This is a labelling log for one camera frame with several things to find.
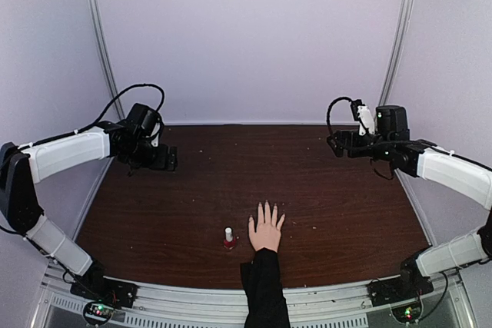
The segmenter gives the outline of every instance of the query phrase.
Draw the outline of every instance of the vertical metal post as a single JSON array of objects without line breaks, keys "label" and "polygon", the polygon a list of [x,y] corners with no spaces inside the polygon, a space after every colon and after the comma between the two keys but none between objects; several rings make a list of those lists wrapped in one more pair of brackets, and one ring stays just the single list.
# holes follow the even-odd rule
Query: vertical metal post
[{"label": "vertical metal post", "polygon": [[[99,58],[101,59],[102,70],[105,75],[106,83],[108,84],[109,93],[114,98],[118,94],[118,89],[115,83],[115,76],[111,69],[111,63],[109,61],[108,49],[106,47],[105,36],[102,31],[101,15],[99,14],[98,0],[88,0],[89,8],[91,10],[92,24],[94,25],[94,32],[96,41],[98,43]],[[115,101],[116,114],[119,119],[125,118],[123,106],[120,100]]]},{"label": "vertical metal post", "polygon": [[390,64],[388,65],[386,78],[384,80],[383,90],[378,105],[385,105],[390,96],[391,88],[393,87],[394,78],[397,74],[398,64],[400,63],[401,52],[404,45],[404,37],[407,33],[408,23],[414,0],[401,0],[400,16],[398,18],[397,32],[394,36],[393,51],[391,52]]}]

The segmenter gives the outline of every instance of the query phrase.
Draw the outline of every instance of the hand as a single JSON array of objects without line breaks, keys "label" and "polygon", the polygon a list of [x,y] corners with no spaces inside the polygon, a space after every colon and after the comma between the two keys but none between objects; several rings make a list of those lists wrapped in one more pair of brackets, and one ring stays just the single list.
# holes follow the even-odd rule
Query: hand
[{"label": "hand", "polygon": [[256,231],[254,231],[254,219],[250,215],[249,217],[249,240],[255,251],[261,249],[269,249],[274,252],[278,251],[278,245],[280,244],[281,238],[281,228],[284,224],[285,214],[282,215],[277,224],[278,209],[277,205],[274,206],[273,213],[270,212],[270,204],[268,201],[264,203],[264,214],[263,206],[261,203],[258,204],[258,226]]}]

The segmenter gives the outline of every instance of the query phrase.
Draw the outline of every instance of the white wall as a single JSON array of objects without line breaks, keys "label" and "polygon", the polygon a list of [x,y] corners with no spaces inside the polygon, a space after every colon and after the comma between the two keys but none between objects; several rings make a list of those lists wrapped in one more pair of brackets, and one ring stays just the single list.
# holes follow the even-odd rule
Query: white wall
[{"label": "white wall", "polygon": [[[115,79],[159,83],[167,123],[324,123],[374,106],[401,0],[98,0]],[[122,99],[126,111],[153,91]],[[333,121],[351,122],[347,107]]]},{"label": "white wall", "polygon": [[[109,100],[86,0],[0,0],[0,45],[0,143],[79,128]],[[69,235],[102,165],[82,165],[36,188],[47,215]],[[2,327],[26,326],[45,268],[33,247],[0,232]]]},{"label": "white wall", "polygon": [[[492,2],[415,0],[390,102],[407,108],[412,138],[492,165]],[[488,213],[438,184],[412,180],[438,243],[484,224]],[[482,327],[490,327],[492,265],[462,272]]]}]

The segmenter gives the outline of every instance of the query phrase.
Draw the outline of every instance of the dark wood surface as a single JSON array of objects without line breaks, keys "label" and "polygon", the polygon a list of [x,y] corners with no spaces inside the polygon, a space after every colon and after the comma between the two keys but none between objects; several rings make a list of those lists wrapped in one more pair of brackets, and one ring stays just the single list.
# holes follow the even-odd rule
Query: dark wood surface
[{"label": "dark wood surface", "polygon": [[[241,288],[239,263],[254,255],[248,215],[265,199],[287,215],[285,287],[394,275],[427,246],[400,183],[377,177],[367,158],[336,158],[324,127],[172,127],[163,138],[178,146],[178,169],[127,177],[114,161],[78,237],[109,276]],[[232,251],[226,227],[239,236]]]}]

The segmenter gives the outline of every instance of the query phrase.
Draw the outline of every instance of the robotic arm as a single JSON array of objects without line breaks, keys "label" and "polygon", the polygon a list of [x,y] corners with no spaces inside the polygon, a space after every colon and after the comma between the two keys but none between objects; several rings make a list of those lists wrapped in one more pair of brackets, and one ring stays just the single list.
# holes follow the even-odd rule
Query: robotic arm
[{"label": "robotic arm", "polygon": [[[333,132],[330,112],[340,100],[351,103],[358,130]],[[391,171],[400,170],[412,177],[438,182],[478,202],[486,210],[492,208],[492,169],[465,157],[448,152],[429,141],[410,140],[407,114],[403,107],[388,105],[376,108],[376,120],[361,100],[339,98],[328,108],[327,142],[335,155],[369,157],[386,161]],[[479,230],[454,240],[430,247],[409,257],[401,264],[401,275],[394,280],[370,285],[373,305],[394,303],[432,292],[430,276],[472,263],[483,263],[492,257],[492,215]]]},{"label": "robotic arm", "polygon": [[10,233],[22,235],[59,263],[77,282],[72,285],[73,294],[93,300],[110,294],[112,306],[130,307],[136,286],[105,279],[102,265],[46,217],[34,184],[65,169],[107,157],[117,157],[132,169],[173,171],[177,150],[158,143],[162,129],[157,111],[135,104],[126,119],[116,124],[102,121],[63,138],[21,147],[7,143],[0,149],[0,211],[13,229]]}]

